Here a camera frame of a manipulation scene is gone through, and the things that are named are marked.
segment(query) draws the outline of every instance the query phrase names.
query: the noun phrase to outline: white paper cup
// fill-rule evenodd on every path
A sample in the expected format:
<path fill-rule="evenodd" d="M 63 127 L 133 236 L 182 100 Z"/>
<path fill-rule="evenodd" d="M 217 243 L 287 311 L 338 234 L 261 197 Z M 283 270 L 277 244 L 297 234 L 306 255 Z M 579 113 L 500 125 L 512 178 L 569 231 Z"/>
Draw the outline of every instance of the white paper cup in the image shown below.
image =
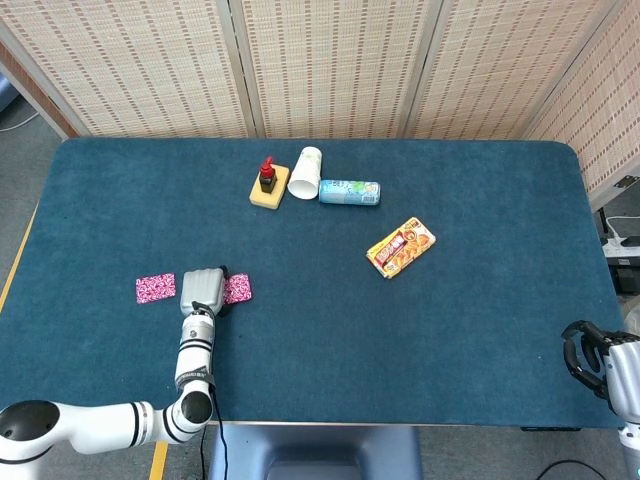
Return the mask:
<path fill-rule="evenodd" d="M 322 152 L 316 147 L 304 147 L 287 184 L 289 193 L 302 200 L 315 198 L 320 185 L 321 167 Z"/>

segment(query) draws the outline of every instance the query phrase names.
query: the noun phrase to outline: robotic arm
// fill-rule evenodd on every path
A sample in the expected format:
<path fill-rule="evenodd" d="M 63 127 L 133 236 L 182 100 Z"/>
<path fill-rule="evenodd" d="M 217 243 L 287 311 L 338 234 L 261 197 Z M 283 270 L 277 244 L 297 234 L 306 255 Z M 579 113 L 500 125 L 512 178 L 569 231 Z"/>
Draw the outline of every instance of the robotic arm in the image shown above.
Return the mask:
<path fill-rule="evenodd" d="M 11 405 L 0 412 L 0 478 L 37 480 L 49 450 L 64 440 L 79 453 L 93 454 L 157 441 L 185 443 L 204 428 L 213 413 L 211 356 L 224 277 L 224 267 L 185 274 L 181 303 L 187 317 L 175 403 L 164 410 L 154 410 L 148 402 L 76 407 L 36 400 Z"/>
<path fill-rule="evenodd" d="M 602 378 L 580 365 L 573 342 L 577 334 L 582 335 L 582 353 L 593 372 L 600 372 L 600 363 L 605 368 Z M 627 471 L 630 479 L 640 479 L 640 337 L 607 332 L 581 321 L 569 325 L 562 338 L 569 373 L 598 398 L 607 400 L 613 413 L 625 421 L 619 435 Z"/>

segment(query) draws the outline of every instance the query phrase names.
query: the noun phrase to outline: black cable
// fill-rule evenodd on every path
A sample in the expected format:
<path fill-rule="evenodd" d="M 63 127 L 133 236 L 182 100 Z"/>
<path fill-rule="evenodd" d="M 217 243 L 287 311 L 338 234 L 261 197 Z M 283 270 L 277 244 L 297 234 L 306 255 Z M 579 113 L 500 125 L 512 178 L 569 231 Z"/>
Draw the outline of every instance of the black cable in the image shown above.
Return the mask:
<path fill-rule="evenodd" d="M 596 470 L 594 467 L 592 467 L 591 465 L 588 465 L 584 462 L 581 462 L 580 460 L 571 460 L 571 459 L 567 459 L 567 460 L 558 460 L 557 462 L 553 462 L 552 464 L 550 464 L 549 466 L 547 466 L 547 468 L 545 468 L 542 473 L 540 475 L 538 475 L 536 477 L 536 480 L 540 480 L 542 477 L 545 476 L 545 474 L 551 470 L 553 467 L 556 467 L 558 465 L 562 465 L 564 463 L 575 463 L 577 465 L 582 465 L 583 467 L 587 467 L 589 470 L 591 470 L 592 472 L 594 472 L 596 475 L 598 475 L 602 480 L 607 480 L 607 478 L 602 475 L 598 470 Z"/>
<path fill-rule="evenodd" d="M 204 471 L 204 436 L 207 434 L 207 424 L 202 429 L 202 438 L 200 439 L 200 465 L 202 466 L 202 480 L 207 480 L 207 472 Z"/>
<path fill-rule="evenodd" d="M 216 416 L 218 417 L 218 425 L 220 428 L 220 440 L 222 440 L 222 445 L 224 446 L 224 480 L 227 480 L 227 471 L 229 470 L 229 458 L 227 457 L 227 441 L 224 439 L 224 430 L 222 429 L 222 417 L 220 416 L 220 408 L 218 407 L 218 398 L 216 397 L 215 387 L 213 387 L 213 389 L 211 390 L 211 396 L 213 398 L 213 406 L 216 409 Z"/>

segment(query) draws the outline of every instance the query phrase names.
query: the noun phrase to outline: small red bottle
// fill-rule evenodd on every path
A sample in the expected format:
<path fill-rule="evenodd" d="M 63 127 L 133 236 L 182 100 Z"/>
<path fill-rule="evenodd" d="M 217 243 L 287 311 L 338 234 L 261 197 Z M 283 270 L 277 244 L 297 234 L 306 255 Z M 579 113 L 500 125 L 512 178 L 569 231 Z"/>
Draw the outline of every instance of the small red bottle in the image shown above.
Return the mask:
<path fill-rule="evenodd" d="M 271 193 L 276 184 L 276 171 L 271 162 L 273 158 L 269 156 L 260 167 L 260 189 L 265 193 Z"/>

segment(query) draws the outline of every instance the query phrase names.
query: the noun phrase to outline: snack package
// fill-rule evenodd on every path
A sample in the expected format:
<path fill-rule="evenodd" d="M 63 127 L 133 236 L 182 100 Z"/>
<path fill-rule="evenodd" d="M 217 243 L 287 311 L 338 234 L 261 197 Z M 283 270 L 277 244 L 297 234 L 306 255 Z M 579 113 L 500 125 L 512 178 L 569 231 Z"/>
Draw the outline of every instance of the snack package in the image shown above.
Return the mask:
<path fill-rule="evenodd" d="M 434 243 L 433 233 L 411 217 L 367 250 L 367 258 L 384 278 L 393 278 Z"/>

